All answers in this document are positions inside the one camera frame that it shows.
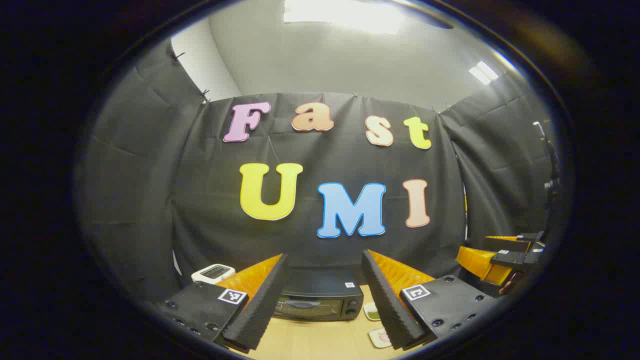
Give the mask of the pale green square plate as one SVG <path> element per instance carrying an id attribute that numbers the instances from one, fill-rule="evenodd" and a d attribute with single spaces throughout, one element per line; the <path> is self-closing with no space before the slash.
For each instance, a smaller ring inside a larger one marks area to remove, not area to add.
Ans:
<path id="1" fill-rule="evenodd" d="M 384 348 L 387 348 L 387 347 L 382 347 L 382 344 L 381 344 L 381 342 L 380 342 L 380 340 L 379 340 L 379 337 L 378 337 L 378 336 L 379 336 L 379 334 L 380 334 L 380 333 L 383 333 L 383 332 L 386 332 L 386 333 L 387 333 L 387 331 L 385 330 L 385 328 L 384 328 L 384 327 L 382 327 L 382 326 L 380 326 L 380 327 L 378 327 L 378 328 L 373 328 L 373 329 L 371 329 L 370 331 L 368 331 L 368 335 L 369 335 L 370 341 L 371 341 L 371 343 L 373 344 L 373 346 L 374 346 L 375 348 L 377 348 L 377 349 L 384 349 Z"/>

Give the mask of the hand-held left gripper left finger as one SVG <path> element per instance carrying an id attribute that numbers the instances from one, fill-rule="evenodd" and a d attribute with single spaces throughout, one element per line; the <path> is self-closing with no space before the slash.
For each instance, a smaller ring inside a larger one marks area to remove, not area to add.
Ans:
<path id="1" fill-rule="evenodd" d="M 279 254 L 217 284 L 197 280 L 157 304 L 185 334 L 240 352 L 256 350 L 284 288 L 288 256 Z"/>

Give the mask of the dark metal stand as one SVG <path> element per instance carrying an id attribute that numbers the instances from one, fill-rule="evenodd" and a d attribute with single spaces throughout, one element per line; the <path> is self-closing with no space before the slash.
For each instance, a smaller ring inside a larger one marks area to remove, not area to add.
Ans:
<path id="1" fill-rule="evenodd" d="M 546 132 L 544 131 L 542 124 L 539 121 L 533 121 L 532 126 L 534 127 L 535 130 L 537 130 L 542 146 L 544 146 L 547 157 L 550 160 L 550 168 L 551 168 L 550 180 L 544 184 L 546 194 L 547 194 L 546 205 L 549 207 L 559 193 L 559 188 L 560 188 L 560 167 L 558 164 L 559 159 L 552 142 L 549 140 L 549 138 L 546 135 Z"/>

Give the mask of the black electric oven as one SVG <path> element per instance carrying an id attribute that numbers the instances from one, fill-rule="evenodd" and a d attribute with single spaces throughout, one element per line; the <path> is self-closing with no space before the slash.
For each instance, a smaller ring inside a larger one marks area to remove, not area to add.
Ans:
<path id="1" fill-rule="evenodd" d="M 274 316 L 311 322 L 352 321 L 364 294 L 349 268 L 289 268 Z"/>

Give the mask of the ceiling light panel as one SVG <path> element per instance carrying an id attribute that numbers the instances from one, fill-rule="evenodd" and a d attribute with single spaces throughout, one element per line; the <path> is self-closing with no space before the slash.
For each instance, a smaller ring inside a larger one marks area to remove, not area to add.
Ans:
<path id="1" fill-rule="evenodd" d="M 284 0 L 283 21 L 324 23 L 373 34 L 397 34 L 406 16 L 388 4 L 357 0 Z"/>
<path id="2" fill-rule="evenodd" d="M 498 73 L 482 60 L 470 68 L 468 72 L 483 85 L 491 84 L 499 79 Z"/>

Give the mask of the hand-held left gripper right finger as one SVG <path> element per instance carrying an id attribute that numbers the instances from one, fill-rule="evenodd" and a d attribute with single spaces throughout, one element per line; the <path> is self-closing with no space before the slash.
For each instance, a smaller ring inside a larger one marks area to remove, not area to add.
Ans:
<path id="1" fill-rule="evenodd" d="M 449 337 L 474 325 L 499 300 L 454 275 L 426 275 L 366 249 L 362 272 L 394 349 Z"/>

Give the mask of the white toaster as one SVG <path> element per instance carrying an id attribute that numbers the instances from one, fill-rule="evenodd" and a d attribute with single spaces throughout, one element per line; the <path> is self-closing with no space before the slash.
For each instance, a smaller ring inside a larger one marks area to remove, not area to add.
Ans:
<path id="1" fill-rule="evenodd" d="M 202 283 L 215 285 L 235 274 L 236 270 L 233 267 L 215 263 L 193 272 L 190 278 L 194 283 L 200 281 Z"/>

